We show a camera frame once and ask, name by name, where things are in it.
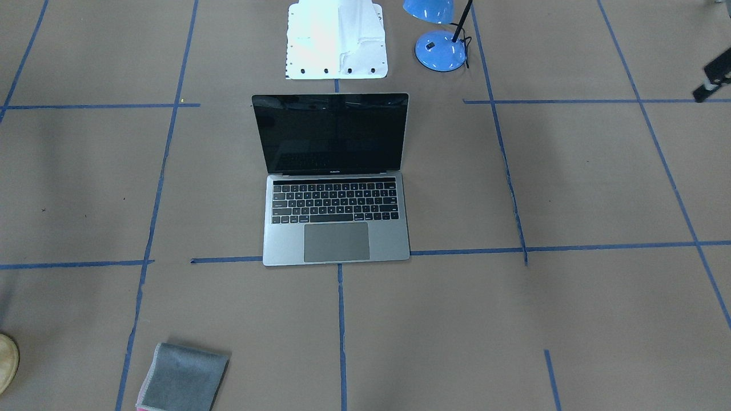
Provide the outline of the grey laptop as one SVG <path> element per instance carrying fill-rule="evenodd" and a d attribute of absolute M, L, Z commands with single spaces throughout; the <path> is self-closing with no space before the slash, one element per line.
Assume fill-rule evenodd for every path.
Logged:
<path fill-rule="evenodd" d="M 411 255 L 402 159 L 405 92 L 255 94 L 267 169 L 267 267 Z"/>

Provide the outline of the blue desk lamp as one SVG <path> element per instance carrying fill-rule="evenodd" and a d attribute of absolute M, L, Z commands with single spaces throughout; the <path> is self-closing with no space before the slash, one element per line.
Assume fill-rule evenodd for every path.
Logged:
<path fill-rule="evenodd" d="M 402 8 L 418 20 L 436 25 L 449 25 L 455 16 L 454 3 L 454 1 L 404 1 Z M 472 1 L 465 3 L 454 31 L 431 30 L 418 38 L 413 47 L 413 54 L 423 67 L 434 72 L 454 72 L 462 67 L 468 68 L 468 39 L 462 32 L 472 5 Z"/>

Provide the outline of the white pillar base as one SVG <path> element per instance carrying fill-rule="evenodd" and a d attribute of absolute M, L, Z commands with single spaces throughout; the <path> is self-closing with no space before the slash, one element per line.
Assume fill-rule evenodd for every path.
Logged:
<path fill-rule="evenodd" d="M 386 34 L 378 3 L 297 1 L 289 6 L 287 18 L 287 79 L 387 77 Z"/>

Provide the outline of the wooden stand with round base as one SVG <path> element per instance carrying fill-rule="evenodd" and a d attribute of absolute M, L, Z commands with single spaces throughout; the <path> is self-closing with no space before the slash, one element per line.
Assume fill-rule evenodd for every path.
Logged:
<path fill-rule="evenodd" d="M 20 351 L 16 342 L 8 335 L 1 333 L 1 394 L 15 380 L 20 364 Z"/>

